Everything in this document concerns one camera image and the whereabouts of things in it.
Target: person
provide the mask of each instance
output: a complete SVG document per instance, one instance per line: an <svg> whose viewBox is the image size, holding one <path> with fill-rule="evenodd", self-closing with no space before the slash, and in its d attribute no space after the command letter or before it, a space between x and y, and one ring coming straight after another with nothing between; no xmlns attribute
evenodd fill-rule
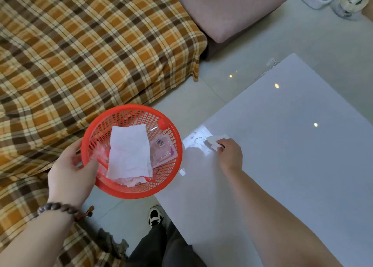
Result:
<svg viewBox="0 0 373 267"><path fill-rule="evenodd" d="M242 152L232 139L218 141L219 163L237 201L245 224L264 267L342 267L320 239L267 194L242 170ZM48 175L49 202L61 202L81 208L96 177L97 162L77 168L81 140L67 147ZM153 207L149 213L151 230L132 252L125 266L202 267L203 261L188 246L171 223L167 232L162 213ZM1 266L53 266L64 238L73 223L66 212L45 211L0 254Z"/></svg>

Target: plaid fabric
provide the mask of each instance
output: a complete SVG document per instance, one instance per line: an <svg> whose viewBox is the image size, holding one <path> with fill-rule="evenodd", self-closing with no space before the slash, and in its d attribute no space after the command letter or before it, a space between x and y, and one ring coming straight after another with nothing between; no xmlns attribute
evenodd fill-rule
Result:
<svg viewBox="0 0 373 267"><path fill-rule="evenodd" d="M177 0L0 0L0 179L34 175L99 114L198 77Z"/></svg>
<svg viewBox="0 0 373 267"><path fill-rule="evenodd" d="M0 252L23 231L48 198L46 174L18 180L0 189ZM123 261L103 252L79 225L72 226L55 266L117 267Z"/></svg>

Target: glossy table surface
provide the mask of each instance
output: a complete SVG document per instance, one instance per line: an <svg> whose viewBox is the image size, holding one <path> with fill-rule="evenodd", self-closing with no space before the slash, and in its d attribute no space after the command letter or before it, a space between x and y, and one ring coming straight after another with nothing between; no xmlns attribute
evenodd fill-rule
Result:
<svg viewBox="0 0 373 267"><path fill-rule="evenodd" d="M205 143L226 133L243 170L345 266L373 262L373 127L295 54L184 139L182 173L156 198L207 266L262 266Z"/></svg>

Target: barcode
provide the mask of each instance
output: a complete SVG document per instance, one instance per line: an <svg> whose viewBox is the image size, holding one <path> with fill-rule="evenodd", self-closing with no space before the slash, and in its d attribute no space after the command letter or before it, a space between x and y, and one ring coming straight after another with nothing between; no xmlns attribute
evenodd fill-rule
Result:
<svg viewBox="0 0 373 267"><path fill-rule="evenodd" d="M159 147L162 147L162 146L165 145L165 142L163 140L161 140L161 139L157 139L156 144L158 144Z"/></svg>

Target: shoe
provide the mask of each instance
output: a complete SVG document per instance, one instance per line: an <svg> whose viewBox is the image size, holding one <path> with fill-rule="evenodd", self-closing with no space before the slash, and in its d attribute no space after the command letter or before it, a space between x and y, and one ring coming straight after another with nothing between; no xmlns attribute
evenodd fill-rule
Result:
<svg viewBox="0 0 373 267"><path fill-rule="evenodd" d="M163 215L158 207L160 206L153 206L149 210L148 222L150 228L154 227L156 224L160 224L163 220Z"/></svg>

